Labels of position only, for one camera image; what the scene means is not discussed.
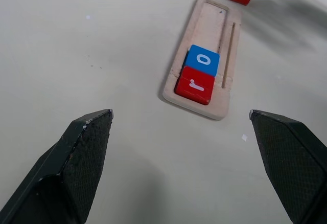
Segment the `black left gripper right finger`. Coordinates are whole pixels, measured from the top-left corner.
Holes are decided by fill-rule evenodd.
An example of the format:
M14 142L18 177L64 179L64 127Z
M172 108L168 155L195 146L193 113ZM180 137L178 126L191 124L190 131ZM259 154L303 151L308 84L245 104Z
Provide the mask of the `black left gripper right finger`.
M269 180L293 223L326 223L326 146L301 122L251 110Z

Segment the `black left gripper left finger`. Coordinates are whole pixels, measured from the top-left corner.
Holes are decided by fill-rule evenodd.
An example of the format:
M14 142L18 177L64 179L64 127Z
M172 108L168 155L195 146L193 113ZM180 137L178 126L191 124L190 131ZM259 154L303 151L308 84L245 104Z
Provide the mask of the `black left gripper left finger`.
M1 223L86 223L102 175L113 111L73 120L1 210Z

